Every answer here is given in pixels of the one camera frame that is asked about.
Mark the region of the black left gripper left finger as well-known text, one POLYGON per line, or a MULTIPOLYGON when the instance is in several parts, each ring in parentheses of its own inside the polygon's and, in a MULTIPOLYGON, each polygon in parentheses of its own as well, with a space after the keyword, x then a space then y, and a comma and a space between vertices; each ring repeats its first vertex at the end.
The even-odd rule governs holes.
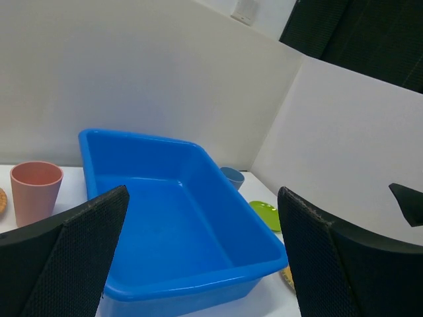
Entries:
POLYGON ((1 233, 1 315, 95 316, 129 200, 118 186, 1 233))

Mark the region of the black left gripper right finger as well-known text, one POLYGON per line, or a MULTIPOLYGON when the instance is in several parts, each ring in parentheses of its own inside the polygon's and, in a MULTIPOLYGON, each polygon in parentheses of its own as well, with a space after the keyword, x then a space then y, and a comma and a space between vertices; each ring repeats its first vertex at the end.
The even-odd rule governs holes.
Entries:
POLYGON ((363 229, 287 187, 282 235, 302 316, 421 316, 422 247, 363 229))

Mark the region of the pink plastic cup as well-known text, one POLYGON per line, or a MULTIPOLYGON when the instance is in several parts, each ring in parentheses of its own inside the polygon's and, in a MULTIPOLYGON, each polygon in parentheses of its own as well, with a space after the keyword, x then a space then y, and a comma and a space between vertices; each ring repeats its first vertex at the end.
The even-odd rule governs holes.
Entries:
POLYGON ((10 171, 13 205, 18 227, 41 221, 53 214, 63 170, 43 161, 23 162, 10 171))

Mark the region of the green plastic plate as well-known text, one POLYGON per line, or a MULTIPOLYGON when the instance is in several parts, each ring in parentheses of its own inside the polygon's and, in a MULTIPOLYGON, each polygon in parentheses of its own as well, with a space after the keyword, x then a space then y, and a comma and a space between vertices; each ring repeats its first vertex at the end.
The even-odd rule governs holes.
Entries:
POLYGON ((271 231, 281 231, 278 210, 274 206, 263 201, 250 201, 249 205, 271 231))

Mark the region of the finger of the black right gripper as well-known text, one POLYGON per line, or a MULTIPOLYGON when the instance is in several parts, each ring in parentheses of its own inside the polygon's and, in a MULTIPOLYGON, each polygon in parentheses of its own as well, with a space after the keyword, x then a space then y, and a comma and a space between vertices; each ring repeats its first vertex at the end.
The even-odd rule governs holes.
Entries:
POLYGON ((392 183, 389 189, 393 193, 403 217, 411 227, 422 226, 423 193, 406 186, 392 183))

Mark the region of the yellow woven bamboo plate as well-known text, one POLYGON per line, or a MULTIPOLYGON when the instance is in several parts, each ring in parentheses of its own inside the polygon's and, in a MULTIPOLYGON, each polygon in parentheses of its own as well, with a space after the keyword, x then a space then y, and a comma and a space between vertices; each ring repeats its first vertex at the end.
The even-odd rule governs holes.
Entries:
POLYGON ((284 278, 285 282, 291 287, 293 292, 295 292, 295 285, 294 285, 294 282, 293 282, 293 277, 292 277, 292 274, 291 274, 290 266, 283 268, 280 271, 280 275, 284 278))

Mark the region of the orange woven bamboo plate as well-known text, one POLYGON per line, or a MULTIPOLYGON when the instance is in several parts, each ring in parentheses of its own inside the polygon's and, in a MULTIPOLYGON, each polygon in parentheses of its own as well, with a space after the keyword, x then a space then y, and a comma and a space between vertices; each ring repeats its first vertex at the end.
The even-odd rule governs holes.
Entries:
POLYGON ((0 188, 0 214, 2 214, 7 208, 7 194, 0 188))

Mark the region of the blue plastic cup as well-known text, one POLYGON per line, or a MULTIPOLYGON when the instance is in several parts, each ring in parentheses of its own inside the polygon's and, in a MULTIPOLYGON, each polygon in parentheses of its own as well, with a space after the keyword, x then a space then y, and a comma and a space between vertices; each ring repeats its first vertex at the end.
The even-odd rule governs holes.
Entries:
POLYGON ((225 175, 225 177, 230 181, 236 190, 239 190, 245 181, 244 175, 237 169, 222 166, 220 171, 225 175))

